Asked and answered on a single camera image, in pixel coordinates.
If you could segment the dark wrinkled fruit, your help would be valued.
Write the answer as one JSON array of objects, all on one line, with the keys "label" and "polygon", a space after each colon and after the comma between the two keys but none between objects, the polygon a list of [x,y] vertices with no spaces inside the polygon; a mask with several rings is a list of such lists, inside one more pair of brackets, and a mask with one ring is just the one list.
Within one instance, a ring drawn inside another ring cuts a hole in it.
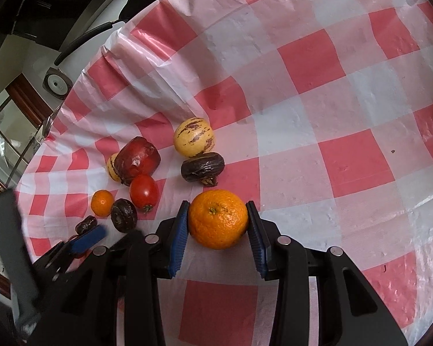
[{"label": "dark wrinkled fruit", "polygon": [[137,225],[137,210],[134,204],[125,198],[114,201],[111,220],[114,228],[120,233],[126,234],[134,230]]},{"label": "dark wrinkled fruit", "polygon": [[225,162],[216,152],[207,152],[183,161],[180,173],[187,182],[199,182],[204,187],[217,186],[217,178],[223,172]]},{"label": "dark wrinkled fruit", "polygon": [[76,224],[75,232],[77,235],[82,235],[94,229],[97,225],[98,220],[94,216],[87,216],[85,219]]}]

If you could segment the medium orange mandarin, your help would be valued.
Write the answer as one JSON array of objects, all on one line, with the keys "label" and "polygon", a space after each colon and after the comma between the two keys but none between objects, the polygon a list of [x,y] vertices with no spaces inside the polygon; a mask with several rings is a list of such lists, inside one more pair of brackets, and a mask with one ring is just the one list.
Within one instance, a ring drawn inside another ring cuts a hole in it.
[{"label": "medium orange mandarin", "polygon": [[110,191],[98,190],[91,197],[90,208],[96,216],[106,218],[111,214],[114,201]]}]

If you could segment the small red tomato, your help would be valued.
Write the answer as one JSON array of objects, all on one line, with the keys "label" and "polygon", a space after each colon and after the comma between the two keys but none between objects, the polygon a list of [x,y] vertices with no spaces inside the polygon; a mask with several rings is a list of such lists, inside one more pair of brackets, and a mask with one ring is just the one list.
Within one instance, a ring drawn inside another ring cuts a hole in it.
[{"label": "small red tomato", "polygon": [[130,200],[142,211],[149,213],[158,204],[159,190],[154,179],[147,174],[138,174],[130,184]]}]

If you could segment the small orange mandarin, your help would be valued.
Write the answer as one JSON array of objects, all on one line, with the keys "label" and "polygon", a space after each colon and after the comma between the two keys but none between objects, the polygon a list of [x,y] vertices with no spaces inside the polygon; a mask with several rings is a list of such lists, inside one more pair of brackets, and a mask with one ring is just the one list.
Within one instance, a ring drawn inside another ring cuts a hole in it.
[{"label": "small orange mandarin", "polygon": [[237,245],[246,232],[248,221],[244,202],[227,190],[202,192],[188,210],[190,235],[201,246],[214,250]]}]

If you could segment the yellow striped melon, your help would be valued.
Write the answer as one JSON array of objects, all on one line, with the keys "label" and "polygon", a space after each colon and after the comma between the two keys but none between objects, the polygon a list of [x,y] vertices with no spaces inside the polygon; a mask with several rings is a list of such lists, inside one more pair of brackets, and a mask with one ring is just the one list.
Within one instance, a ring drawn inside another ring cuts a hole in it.
[{"label": "yellow striped melon", "polygon": [[118,153],[114,153],[112,154],[107,163],[106,163],[106,169],[108,172],[108,175],[111,177],[112,180],[114,180],[115,182],[121,183],[122,180],[120,178],[120,176],[118,175],[118,173],[115,171],[115,158],[117,157]]},{"label": "yellow striped melon", "polygon": [[187,158],[210,152],[215,142],[210,123],[199,117],[182,122],[173,135],[175,149]]}]

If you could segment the dark red wrinkled apple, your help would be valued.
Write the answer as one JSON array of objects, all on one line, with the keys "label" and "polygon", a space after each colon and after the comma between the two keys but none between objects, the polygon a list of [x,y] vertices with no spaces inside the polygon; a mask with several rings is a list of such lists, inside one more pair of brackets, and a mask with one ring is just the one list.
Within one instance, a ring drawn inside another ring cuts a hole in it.
[{"label": "dark red wrinkled apple", "polygon": [[157,148],[143,137],[130,140],[114,158],[113,169],[120,182],[129,186],[139,174],[153,175],[161,162]]}]

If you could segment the large red tomato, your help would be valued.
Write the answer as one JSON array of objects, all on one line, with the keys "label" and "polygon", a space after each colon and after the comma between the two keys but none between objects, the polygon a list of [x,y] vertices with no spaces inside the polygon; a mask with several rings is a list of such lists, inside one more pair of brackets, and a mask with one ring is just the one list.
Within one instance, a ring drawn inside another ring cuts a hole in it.
[{"label": "large red tomato", "polygon": [[67,244],[69,246],[75,246],[77,241],[79,240],[80,235],[72,235],[71,238],[67,240]]}]

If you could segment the black frying pan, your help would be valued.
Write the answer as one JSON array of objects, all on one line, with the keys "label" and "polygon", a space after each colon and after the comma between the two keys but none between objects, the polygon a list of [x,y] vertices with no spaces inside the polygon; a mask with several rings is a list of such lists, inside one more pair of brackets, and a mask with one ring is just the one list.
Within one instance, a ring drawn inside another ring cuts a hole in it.
[{"label": "black frying pan", "polygon": [[68,56],[70,56],[74,51],[80,48],[82,45],[90,41],[92,38],[102,34],[110,29],[116,24],[116,21],[109,21],[106,23],[102,23],[85,33],[81,34],[79,37],[70,42],[58,55],[58,57],[54,61],[55,66],[59,66]]}]

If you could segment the red white checkered tablecloth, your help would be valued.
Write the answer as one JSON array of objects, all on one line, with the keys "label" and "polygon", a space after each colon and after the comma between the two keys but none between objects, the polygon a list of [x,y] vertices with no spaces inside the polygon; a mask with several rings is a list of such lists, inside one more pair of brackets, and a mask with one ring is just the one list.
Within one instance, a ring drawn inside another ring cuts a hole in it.
[{"label": "red white checkered tablecloth", "polygon": [[202,192],[173,133],[201,117],[221,189],[302,245],[337,245],[410,345],[433,322],[433,7],[427,0],[158,0],[90,60],[18,184],[39,258],[74,235],[130,139],[162,161],[153,232]]}]

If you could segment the round wall clock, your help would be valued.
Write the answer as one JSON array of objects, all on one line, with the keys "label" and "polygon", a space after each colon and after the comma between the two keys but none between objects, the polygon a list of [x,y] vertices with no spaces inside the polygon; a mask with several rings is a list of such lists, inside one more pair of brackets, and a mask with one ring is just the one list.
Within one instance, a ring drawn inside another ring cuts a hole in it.
[{"label": "round wall clock", "polygon": [[72,81],[60,69],[50,67],[45,73],[43,88],[55,98],[64,101],[72,90]]}]

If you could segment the wooden door frame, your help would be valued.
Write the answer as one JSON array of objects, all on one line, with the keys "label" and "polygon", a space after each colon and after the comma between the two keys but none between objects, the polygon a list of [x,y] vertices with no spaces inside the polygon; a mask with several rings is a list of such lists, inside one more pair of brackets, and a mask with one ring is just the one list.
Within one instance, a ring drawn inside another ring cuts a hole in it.
[{"label": "wooden door frame", "polygon": [[34,127],[38,127],[53,109],[37,93],[24,74],[19,74],[5,88],[11,100]]}]

